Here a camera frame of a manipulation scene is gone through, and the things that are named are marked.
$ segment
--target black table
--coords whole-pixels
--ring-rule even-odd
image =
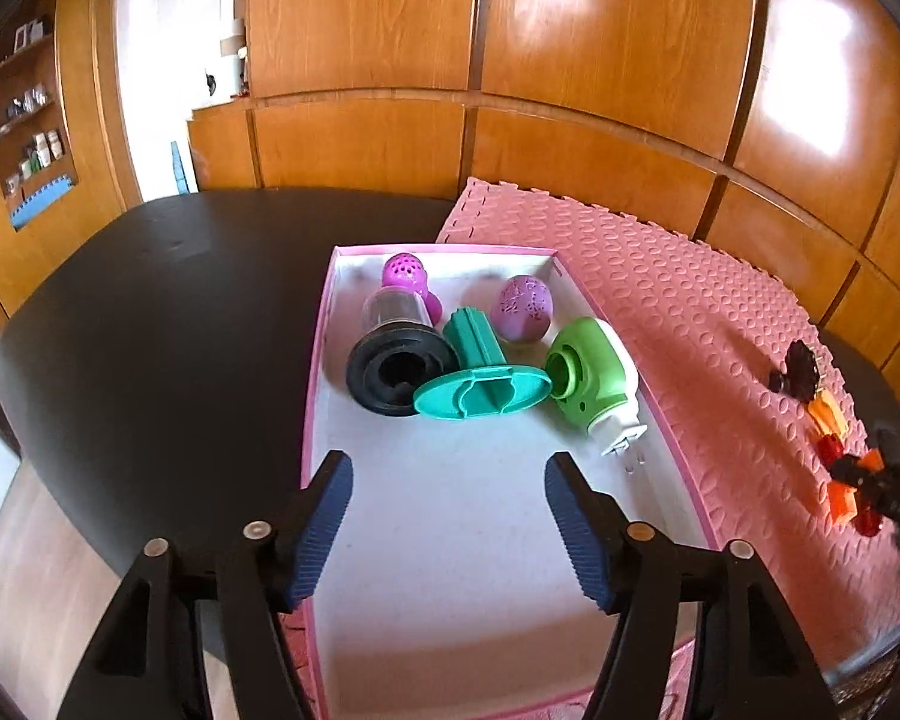
[[[434,242],[446,200],[204,191],[84,244],[0,337],[23,454],[118,574],[146,541],[213,548],[299,486],[317,308],[334,245]]]

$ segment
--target white bottle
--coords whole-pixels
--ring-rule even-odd
[[[36,158],[40,160],[40,167],[50,167],[50,148],[47,146],[47,136],[38,132],[34,141],[36,141]]]
[[[53,159],[62,157],[63,143],[60,143],[60,136],[56,133],[55,129],[52,129],[47,133],[47,140],[50,141],[50,153],[53,154]]]

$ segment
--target orange toy piece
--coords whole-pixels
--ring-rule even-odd
[[[857,515],[856,490],[842,482],[826,483],[826,498],[830,504],[830,519],[834,525],[847,525]]]
[[[872,473],[882,471],[884,469],[883,455],[880,454],[879,449],[871,449],[857,461],[857,466]]]
[[[829,389],[823,388],[807,405],[807,413],[813,418],[821,435],[833,435],[845,440],[850,425],[840,410],[840,404]]]

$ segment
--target blue foam piece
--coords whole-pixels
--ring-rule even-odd
[[[323,573],[330,547],[343,522],[347,504],[353,491],[353,463],[348,457],[341,459],[333,476],[324,488],[323,496],[307,522],[296,546],[293,576],[284,590],[284,597],[291,610],[314,594],[317,581]]]
[[[10,223],[13,225],[13,229],[19,230],[29,221],[33,221],[37,214],[47,210],[50,204],[73,188],[74,183],[70,180],[69,175],[61,175],[40,187],[10,214]]]
[[[553,458],[547,461],[543,485],[547,503],[554,520],[557,520],[563,546],[570,556],[583,595],[592,598],[600,610],[610,614],[614,593],[610,589],[605,549],[587,522],[573,490],[570,490],[570,485]]]

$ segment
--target blue object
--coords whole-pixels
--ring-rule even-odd
[[[284,598],[290,610],[297,608],[317,589],[317,581],[323,573],[330,547],[337,537],[343,514],[346,513],[353,493],[351,459],[343,452],[331,453],[323,461],[307,491],[319,495],[319,503],[296,543],[293,576],[284,590]]]
[[[563,546],[570,556],[583,595],[592,598],[601,611],[610,614],[615,595],[610,589],[604,548],[586,521],[580,504],[554,457],[547,461],[543,472],[547,503],[554,520],[557,520]]]
[[[180,194],[191,194],[190,185],[187,184],[187,175],[183,172],[180,147],[176,144],[176,141],[170,141],[170,156],[173,157],[173,178],[176,180],[176,190]]]
[[[460,360],[461,370],[421,385],[413,405],[437,419],[466,419],[516,413],[544,400],[550,377],[531,365],[508,365],[500,344],[480,309],[456,309],[443,336]]]
[[[74,188],[74,182],[70,180],[69,175],[61,175],[40,189],[31,194],[10,214],[10,224],[14,230],[19,230],[25,224],[34,220],[36,215],[42,213],[50,207],[53,201]]]

